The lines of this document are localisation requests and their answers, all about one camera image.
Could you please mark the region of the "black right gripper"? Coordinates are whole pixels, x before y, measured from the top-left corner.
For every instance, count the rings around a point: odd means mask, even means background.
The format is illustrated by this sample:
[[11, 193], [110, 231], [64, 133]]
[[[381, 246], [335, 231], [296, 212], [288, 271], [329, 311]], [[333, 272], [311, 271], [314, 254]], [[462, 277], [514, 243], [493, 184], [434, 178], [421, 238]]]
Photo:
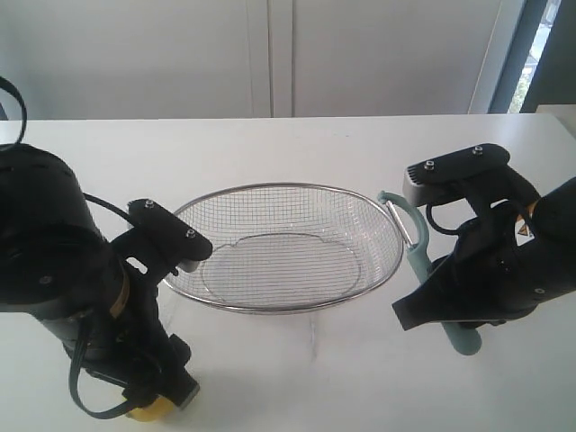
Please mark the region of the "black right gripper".
[[441, 322], [499, 324], [536, 308], [523, 293], [527, 282], [514, 251], [513, 229], [540, 194], [509, 166], [459, 185], [476, 217], [461, 227], [454, 254], [437, 259], [428, 278], [392, 305], [404, 330]]

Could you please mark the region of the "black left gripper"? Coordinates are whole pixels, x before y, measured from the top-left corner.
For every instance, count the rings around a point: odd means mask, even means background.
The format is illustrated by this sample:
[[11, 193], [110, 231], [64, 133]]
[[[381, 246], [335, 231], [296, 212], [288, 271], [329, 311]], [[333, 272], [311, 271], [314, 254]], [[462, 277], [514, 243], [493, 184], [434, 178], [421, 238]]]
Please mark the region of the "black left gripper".
[[152, 250], [136, 228], [112, 242], [120, 259], [122, 285], [119, 304], [107, 316], [92, 313], [79, 324], [71, 355], [68, 384], [76, 387], [80, 371], [120, 387], [153, 387], [166, 398], [194, 398], [199, 383], [186, 367], [190, 347], [168, 335], [158, 312], [158, 284], [177, 275]]

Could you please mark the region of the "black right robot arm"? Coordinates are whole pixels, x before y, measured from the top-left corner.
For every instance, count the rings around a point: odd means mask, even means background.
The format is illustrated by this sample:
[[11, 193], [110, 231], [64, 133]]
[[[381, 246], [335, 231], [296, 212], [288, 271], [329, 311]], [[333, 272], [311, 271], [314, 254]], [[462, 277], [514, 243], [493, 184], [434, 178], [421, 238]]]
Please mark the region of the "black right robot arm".
[[510, 167], [449, 183], [427, 207], [465, 199], [475, 213], [453, 251], [392, 308], [406, 329], [432, 322], [466, 328], [524, 318], [575, 290], [575, 181], [542, 196]]

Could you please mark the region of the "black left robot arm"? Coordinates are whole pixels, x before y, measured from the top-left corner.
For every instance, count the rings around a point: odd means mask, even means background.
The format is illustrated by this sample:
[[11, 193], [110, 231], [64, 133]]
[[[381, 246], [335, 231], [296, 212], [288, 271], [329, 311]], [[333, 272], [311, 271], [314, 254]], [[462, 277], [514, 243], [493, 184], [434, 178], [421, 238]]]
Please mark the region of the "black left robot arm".
[[180, 405], [197, 391], [189, 347], [158, 317], [158, 283], [188, 254], [174, 218], [143, 201], [108, 240], [71, 168], [26, 144], [1, 148], [1, 309], [33, 316], [94, 377]]

